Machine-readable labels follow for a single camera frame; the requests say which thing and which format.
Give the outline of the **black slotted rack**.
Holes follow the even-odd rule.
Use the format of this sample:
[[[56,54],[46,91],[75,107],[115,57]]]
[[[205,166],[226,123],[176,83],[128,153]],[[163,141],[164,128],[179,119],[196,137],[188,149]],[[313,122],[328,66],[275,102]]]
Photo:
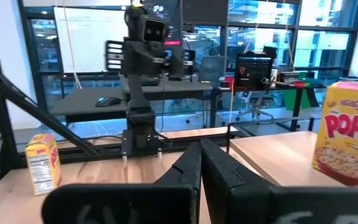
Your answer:
[[[194,50],[185,50],[184,51],[184,74],[192,75],[194,74],[194,66],[195,66],[195,51]]]
[[[115,40],[107,40],[104,45],[104,64],[108,72],[119,72],[122,68],[124,54],[122,52],[124,43]]]

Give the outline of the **white whiteboard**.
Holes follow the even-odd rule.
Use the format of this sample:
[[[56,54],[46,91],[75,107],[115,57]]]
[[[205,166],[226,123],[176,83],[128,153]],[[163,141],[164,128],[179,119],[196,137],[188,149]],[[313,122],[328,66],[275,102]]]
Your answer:
[[[65,73],[104,72],[107,40],[127,36],[124,10],[55,7],[55,24]]]

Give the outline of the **grey office chair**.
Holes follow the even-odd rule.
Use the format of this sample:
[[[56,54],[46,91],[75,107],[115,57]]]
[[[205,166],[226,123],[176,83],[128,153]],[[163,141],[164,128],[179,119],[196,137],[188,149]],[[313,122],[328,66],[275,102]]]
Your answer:
[[[226,58],[223,56],[204,57],[198,70],[198,81],[209,82],[212,86],[220,85],[220,78],[226,71]]]

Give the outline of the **black office table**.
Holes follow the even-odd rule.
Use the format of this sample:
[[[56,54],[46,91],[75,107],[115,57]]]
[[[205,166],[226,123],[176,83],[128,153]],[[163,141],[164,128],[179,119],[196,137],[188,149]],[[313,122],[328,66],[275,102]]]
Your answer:
[[[293,104],[293,113],[292,113],[292,122],[291,125],[284,125],[283,121],[280,121],[278,123],[279,126],[282,128],[285,128],[289,131],[296,131],[298,129],[298,122],[300,118],[297,118],[297,116],[300,113],[301,110],[301,99],[303,95],[303,90],[313,90],[313,89],[325,89],[326,86],[317,83],[316,85],[310,84],[309,86],[291,86],[291,85],[279,85],[276,87],[269,86],[268,88],[263,89],[252,89],[252,88],[234,88],[234,87],[213,87],[211,90],[211,106],[210,106],[210,112],[209,112],[209,127],[214,128],[216,126],[216,112],[217,112],[217,106],[216,102],[218,100],[218,95],[220,92],[230,92],[231,96],[234,96],[236,92],[238,91],[245,91],[245,92],[251,92],[251,91],[283,91],[283,90],[295,90],[295,101]]]

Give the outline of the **black office chair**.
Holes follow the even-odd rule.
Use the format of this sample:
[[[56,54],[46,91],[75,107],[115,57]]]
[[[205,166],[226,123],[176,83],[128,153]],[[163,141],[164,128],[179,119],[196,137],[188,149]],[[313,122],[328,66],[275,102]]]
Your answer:
[[[248,91],[240,92],[238,98],[243,100],[250,108],[246,111],[239,111],[236,115],[236,121],[239,121],[241,116],[251,114],[252,119],[259,120],[260,115],[268,116],[270,119],[274,119],[272,114],[262,111],[263,106],[268,106],[274,102],[273,97],[268,93],[262,93],[261,91]]]

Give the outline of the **black computer mouse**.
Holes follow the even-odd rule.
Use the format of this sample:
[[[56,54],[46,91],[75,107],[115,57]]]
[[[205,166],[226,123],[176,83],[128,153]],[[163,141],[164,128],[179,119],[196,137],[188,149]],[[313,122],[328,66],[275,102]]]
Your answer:
[[[108,107],[108,106],[119,105],[121,101],[122,100],[120,98],[113,97],[113,96],[101,97],[96,102],[95,107]]]

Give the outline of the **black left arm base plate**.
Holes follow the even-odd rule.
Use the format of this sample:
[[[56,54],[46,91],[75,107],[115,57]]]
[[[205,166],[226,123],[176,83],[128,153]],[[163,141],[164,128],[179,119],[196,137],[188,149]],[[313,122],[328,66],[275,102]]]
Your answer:
[[[158,138],[158,132],[155,128],[126,129],[123,131],[122,156],[151,156],[162,152],[165,147],[167,147],[167,144]]]

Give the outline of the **black hanging screen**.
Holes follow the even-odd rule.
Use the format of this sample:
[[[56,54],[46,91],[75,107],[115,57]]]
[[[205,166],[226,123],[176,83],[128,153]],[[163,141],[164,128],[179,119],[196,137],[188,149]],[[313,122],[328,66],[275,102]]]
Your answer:
[[[183,20],[208,26],[225,26],[229,0],[182,0]]]

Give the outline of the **glass window wall black frame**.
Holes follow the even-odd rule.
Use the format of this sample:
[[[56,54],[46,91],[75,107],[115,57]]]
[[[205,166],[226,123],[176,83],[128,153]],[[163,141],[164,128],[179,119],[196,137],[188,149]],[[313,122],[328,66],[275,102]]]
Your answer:
[[[347,75],[358,30],[358,0],[229,0],[225,26],[183,20],[182,0],[19,0],[36,97],[52,110],[76,88],[117,87],[116,74],[65,73],[55,24],[55,7],[126,10],[140,1],[169,22],[167,49],[194,50],[195,68],[204,57],[226,58],[234,73],[237,54],[277,50],[276,68],[314,72],[316,77]]]

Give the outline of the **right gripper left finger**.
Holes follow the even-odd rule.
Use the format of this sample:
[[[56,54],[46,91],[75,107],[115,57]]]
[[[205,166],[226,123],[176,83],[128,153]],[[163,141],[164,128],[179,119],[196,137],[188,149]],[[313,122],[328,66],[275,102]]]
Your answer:
[[[68,184],[50,192],[44,224],[199,224],[202,147],[198,142],[152,184]]]

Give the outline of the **green panel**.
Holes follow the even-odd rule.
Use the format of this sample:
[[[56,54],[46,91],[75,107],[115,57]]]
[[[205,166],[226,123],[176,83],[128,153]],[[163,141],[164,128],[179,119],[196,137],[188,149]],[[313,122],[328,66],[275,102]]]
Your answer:
[[[300,78],[314,78],[314,72],[300,72]],[[295,104],[296,90],[284,90],[283,91],[283,104],[287,110],[293,111]],[[319,107],[319,103],[316,99],[316,95],[313,88],[307,88],[302,91],[301,96],[301,109]]]

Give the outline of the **yellow cereal box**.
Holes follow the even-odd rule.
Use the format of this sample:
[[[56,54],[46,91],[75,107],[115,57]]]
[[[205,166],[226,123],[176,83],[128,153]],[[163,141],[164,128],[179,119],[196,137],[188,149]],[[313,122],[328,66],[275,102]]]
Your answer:
[[[62,179],[60,157],[54,134],[36,134],[25,147],[34,195],[56,189]]]
[[[327,87],[312,166],[346,186],[358,187],[358,82]]]

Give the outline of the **large grey desk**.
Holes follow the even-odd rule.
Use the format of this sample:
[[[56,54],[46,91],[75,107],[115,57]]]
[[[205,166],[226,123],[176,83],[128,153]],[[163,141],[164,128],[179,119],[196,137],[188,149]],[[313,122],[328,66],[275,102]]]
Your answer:
[[[205,91],[211,91],[209,84],[189,81],[170,81],[163,79],[157,86],[143,86],[142,91],[146,100],[179,100],[187,98],[202,99]]]

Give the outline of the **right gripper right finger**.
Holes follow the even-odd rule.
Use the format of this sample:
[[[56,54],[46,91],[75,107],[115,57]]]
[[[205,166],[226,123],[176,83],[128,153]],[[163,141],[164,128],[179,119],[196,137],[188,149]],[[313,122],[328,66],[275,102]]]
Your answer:
[[[202,179],[212,224],[358,224],[358,189],[279,187],[209,139]]]

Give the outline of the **black pegboard box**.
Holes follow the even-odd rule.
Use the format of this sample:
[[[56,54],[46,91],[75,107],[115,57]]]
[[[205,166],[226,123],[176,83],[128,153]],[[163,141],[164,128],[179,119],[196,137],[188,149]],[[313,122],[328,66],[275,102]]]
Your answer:
[[[246,52],[237,54],[234,88],[237,90],[263,90],[270,84],[273,58],[266,54]]]

